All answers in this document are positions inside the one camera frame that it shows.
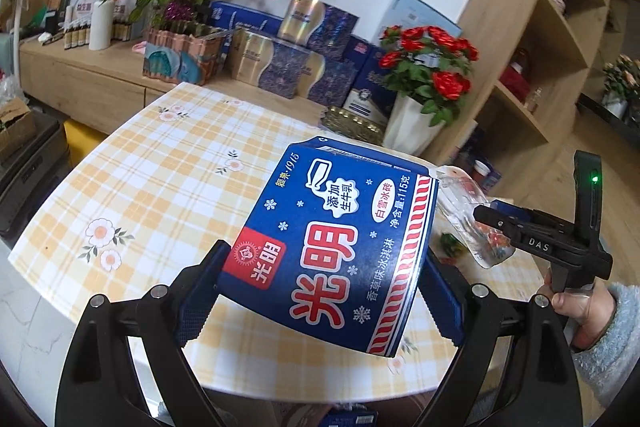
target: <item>light blue sleeve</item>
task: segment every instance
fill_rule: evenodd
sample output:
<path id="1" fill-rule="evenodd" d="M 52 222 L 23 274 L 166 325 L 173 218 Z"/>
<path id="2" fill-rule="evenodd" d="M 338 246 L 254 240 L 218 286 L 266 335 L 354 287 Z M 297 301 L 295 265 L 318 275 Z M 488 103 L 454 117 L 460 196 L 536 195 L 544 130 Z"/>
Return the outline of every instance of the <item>light blue sleeve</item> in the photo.
<path id="1" fill-rule="evenodd" d="M 603 407 L 616 397 L 640 357 L 640 288 L 614 283 L 618 306 L 609 330 L 588 351 L 574 355 L 578 372 Z"/>

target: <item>hand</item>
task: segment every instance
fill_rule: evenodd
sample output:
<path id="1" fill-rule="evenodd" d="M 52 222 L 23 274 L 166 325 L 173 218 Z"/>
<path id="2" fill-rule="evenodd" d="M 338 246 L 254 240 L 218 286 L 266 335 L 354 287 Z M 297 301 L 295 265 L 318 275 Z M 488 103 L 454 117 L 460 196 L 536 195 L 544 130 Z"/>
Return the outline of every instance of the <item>hand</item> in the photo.
<path id="1" fill-rule="evenodd" d="M 572 344 L 578 349 L 590 349 L 602 337 L 616 311 L 616 300 L 600 279 L 593 286 L 593 296 L 573 293 L 554 293 L 551 289 L 551 271 L 546 273 L 545 285 L 538 293 L 546 296 L 556 313 L 575 319 L 580 328 L 575 333 Z"/>

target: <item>red and white stripe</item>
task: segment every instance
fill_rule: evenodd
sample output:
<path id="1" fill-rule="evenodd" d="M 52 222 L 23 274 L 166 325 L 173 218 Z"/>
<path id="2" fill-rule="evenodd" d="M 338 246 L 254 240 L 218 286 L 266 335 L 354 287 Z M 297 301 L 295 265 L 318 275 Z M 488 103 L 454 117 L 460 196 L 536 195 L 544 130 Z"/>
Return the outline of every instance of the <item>red and white stripe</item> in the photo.
<path id="1" fill-rule="evenodd" d="M 367 353 L 382 355 L 393 340 L 394 330 L 398 325 L 398 318 L 401 316 L 402 306 L 416 269 L 416 261 L 420 255 L 422 236 L 429 222 L 432 182 L 433 180 L 428 176 L 418 176 L 411 204 L 411 215 L 404 230 L 396 270 L 376 329 L 367 347 Z"/>

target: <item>white oval label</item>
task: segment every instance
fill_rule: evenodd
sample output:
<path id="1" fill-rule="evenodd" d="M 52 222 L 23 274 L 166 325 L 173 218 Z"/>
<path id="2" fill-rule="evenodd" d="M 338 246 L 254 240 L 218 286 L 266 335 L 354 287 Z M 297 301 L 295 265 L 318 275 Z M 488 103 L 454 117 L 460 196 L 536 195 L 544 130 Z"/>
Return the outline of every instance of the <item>white oval label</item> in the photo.
<path id="1" fill-rule="evenodd" d="M 394 207 L 396 201 L 396 185 L 393 180 L 386 179 L 376 189 L 371 202 L 371 216 L 376 223 L 382 223 Z"/>

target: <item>purple tinsel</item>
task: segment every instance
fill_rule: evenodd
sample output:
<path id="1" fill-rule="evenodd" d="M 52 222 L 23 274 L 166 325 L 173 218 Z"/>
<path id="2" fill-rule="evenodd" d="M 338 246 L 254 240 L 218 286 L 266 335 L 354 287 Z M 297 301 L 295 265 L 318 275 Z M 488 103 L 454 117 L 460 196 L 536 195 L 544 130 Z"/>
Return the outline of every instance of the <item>purple tinsel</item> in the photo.
<path id="1" fill-rule="evenodd" d="M 194 11 L 190 5 L 178 1 L 171 1 L 164 10 L 164 18 L 168 21 L 182 20 L 190 21 L 193 19 Z"/>

